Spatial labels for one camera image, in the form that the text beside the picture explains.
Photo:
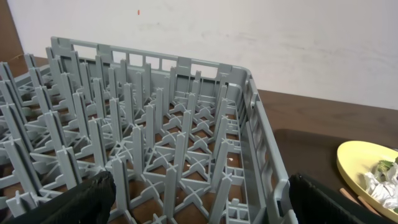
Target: gray plastic dish rack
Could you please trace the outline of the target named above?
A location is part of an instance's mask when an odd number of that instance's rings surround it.
[[[190,223],[194,210],[203,223],[297,223],[249,70],[58,37],[51,44],[49,65],[37,68],[26,54],[29,72],[15,79],[0,63],[0,165],[14,168],[0,188],[23,189],[0,197],[0,208],[22,215],[108,170],[110,222]],[[95,49],[95,58],[74,46]],[[125,59],[115,62],[114,52]],[[166,61],[175,66],[164,70]],[[192,65],[215,68],[216,77],[192,75]],[[160,211],[143,218],[134,210],[148,201]]]

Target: table surface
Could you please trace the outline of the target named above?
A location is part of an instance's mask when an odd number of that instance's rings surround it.
[[[42,66],[47,59],[36,58],[36,62]],[[9,65],[15,77],[27,72],[23,57],[15,58]],[[343,141],[398,147],[396,110],[264,90],[259,90],[259,94],[289,175],[309,172],[338,190],[347,187],[335,165],[336,150]]]

